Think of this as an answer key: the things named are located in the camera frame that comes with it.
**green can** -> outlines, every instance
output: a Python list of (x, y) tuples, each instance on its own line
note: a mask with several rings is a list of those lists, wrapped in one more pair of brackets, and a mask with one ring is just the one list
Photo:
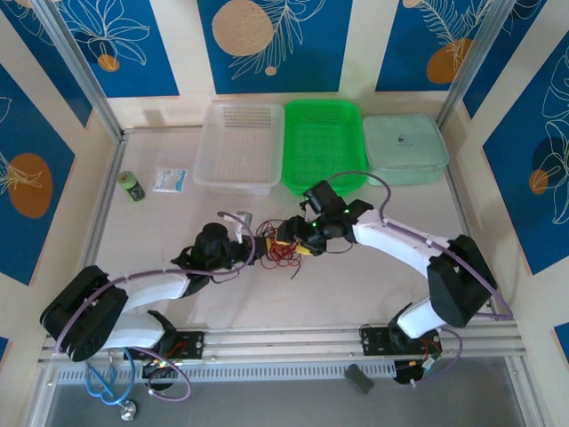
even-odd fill
[(117, 181), (133, 202), (140, 202), (146, 196), (144, 189), (131, 171), (122, 171), (118, 175)]

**white floor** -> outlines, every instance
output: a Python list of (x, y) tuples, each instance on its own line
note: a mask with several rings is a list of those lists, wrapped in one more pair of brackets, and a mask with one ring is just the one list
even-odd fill
[[(301, 197), (279, 185), (269, 196), (213, 194), (191, 179), (200, 131), (136, 133), (128, 142), (121, 170), (131, 170), (147, 191), (138, 204), (116, 188), (102, 237), (97, 264), (112, 278), (169, 263), (207, 222), (220, 222), (220, 210), (253, 213), (253, 227), (269, 218), (301, 214)], [(187, 169), (180, 194), (151, 191), (157, 167)], [(461, 233), (448, 183), (443, 177), (427, 186), (393, 189), (390, 217), (430, 234), (454, 238)], [(347, 200), (361, 198), (379, 205), (382, 187), (369, 184)], [(333, 242), (329, 250), (348, 247)], [(409, 302), (428, 294), (419, 273), (374, 249), (355, 246), (347, 254), (304, 257), (294, 268), (264, 270), (258, 263), (228, 283), (211, 283), (198, 294), (154, 306), (176, 327), (301, 327), (345, 326), (389, 321)]]

